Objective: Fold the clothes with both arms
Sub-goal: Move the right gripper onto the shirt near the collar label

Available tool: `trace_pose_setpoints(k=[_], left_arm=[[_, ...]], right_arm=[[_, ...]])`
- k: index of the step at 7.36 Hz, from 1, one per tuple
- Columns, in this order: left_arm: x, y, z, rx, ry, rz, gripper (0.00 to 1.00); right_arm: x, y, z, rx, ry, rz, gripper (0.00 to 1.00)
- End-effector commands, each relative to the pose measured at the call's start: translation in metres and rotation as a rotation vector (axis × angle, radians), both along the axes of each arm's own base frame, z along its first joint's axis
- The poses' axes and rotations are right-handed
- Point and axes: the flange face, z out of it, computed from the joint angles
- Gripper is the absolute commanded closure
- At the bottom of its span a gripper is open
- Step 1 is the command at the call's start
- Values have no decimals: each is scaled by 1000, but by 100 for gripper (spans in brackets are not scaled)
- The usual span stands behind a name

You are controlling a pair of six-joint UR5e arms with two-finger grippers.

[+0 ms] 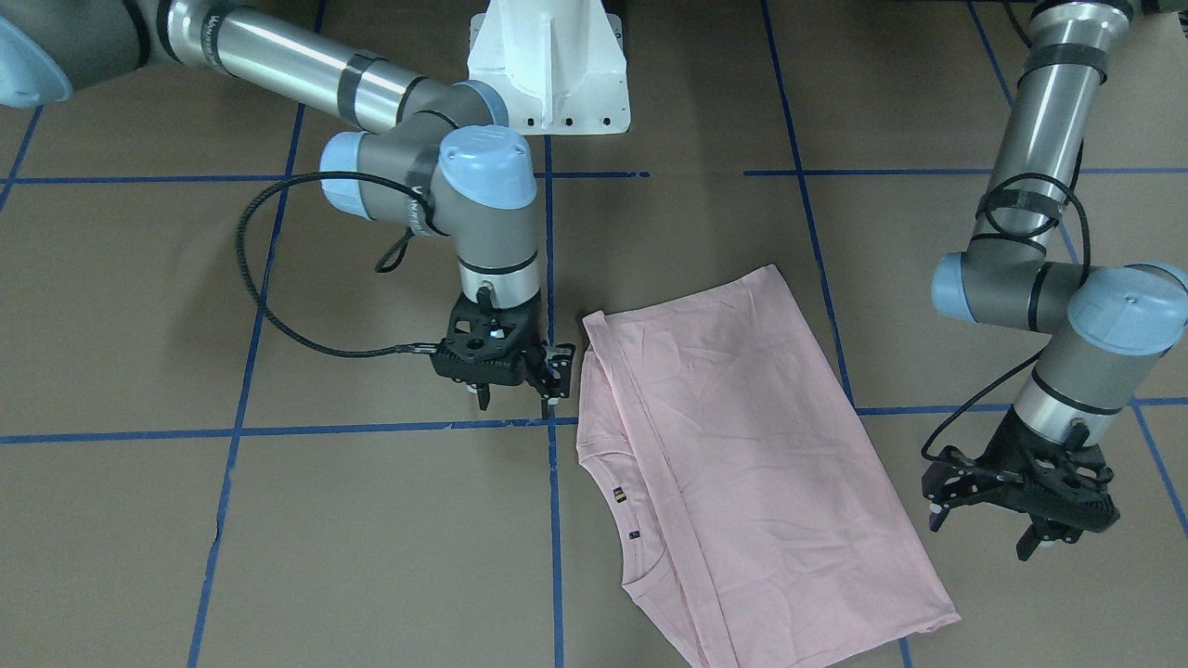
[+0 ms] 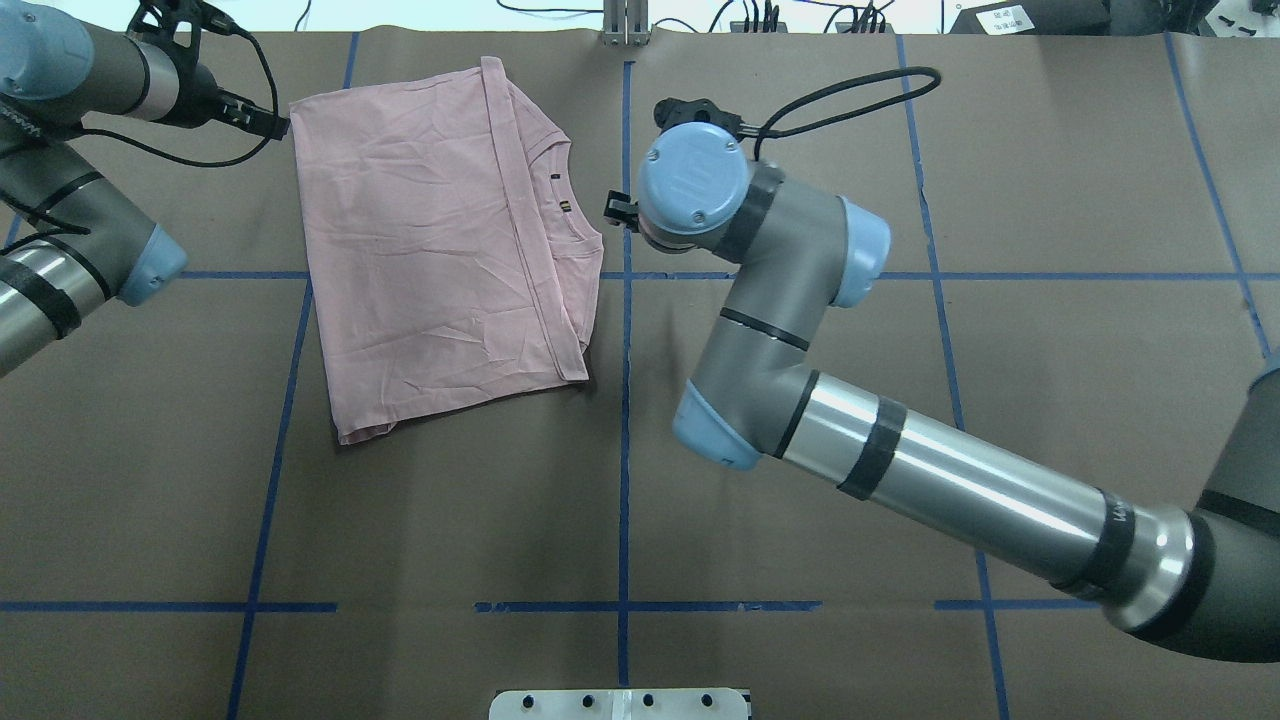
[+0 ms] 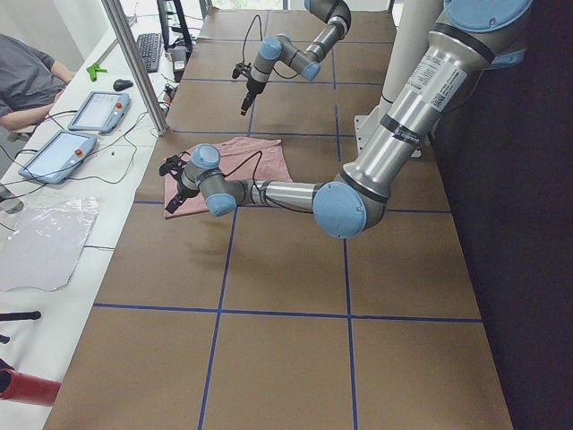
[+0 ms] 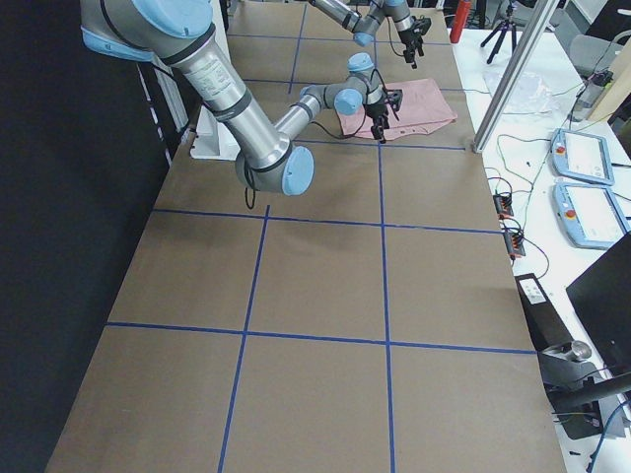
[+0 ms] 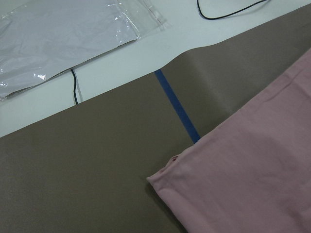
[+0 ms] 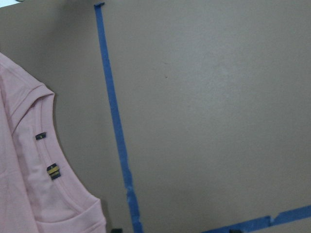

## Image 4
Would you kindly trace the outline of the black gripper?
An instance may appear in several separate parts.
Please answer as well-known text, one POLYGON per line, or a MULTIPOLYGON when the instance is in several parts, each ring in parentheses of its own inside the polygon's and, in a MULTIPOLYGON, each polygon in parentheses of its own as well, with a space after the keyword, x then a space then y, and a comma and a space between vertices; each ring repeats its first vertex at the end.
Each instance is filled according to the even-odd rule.
POLYGON ((388 123, 388 107, 386 101, 378 101, 365 105, 365 111, 368 117, 373 121, 371 126, 371 132, 376 141, 380 144, 385 144, 386 130, 389 129, 388 123))
POLYGON ((405 49, 404 49, 405 62, 409 64, 412 69, 416 69, 417 68, 416 50, 419 57, 423 57, 425 55, 424 49, 423 49, 423 36, 413 34, 410 29, 400 31, 398 33, 398 36, 401 42, 405 46, 405 49))

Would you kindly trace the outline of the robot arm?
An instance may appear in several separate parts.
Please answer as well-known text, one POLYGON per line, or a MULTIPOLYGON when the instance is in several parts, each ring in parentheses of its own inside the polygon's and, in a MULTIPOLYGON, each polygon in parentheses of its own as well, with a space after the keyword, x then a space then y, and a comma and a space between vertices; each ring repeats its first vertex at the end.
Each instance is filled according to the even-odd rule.
POLYGON ((210 2, 83 1, 80 8, 89 49, 132 61, 159 57, 183 74, 236 139, 237 175, 254 191, 295 196, 309 188, 315 161, 294 140, 322 110, 352 115, 364 109, 374 139, 384 142, 388 116, 402 100, 400 90, 385 86, 371 56, 357 53, 347 62, 344 82, 305 88, 286 114, 271 122, 218 45, 210 2))
POLYGON ((416 56, 424 55, 423 36, 431 28, 432 21, 425 16, 415 17, 406 1, 370 1, 366 15, 352 10, 342 1, 312 0, 309 4, 352 33, 354 41, 361 46, 375 40, 384 20, 392 20, 404 45, 403 52, 396 52, 396 55, 403 57, 412 69, 417 68, 416 56))

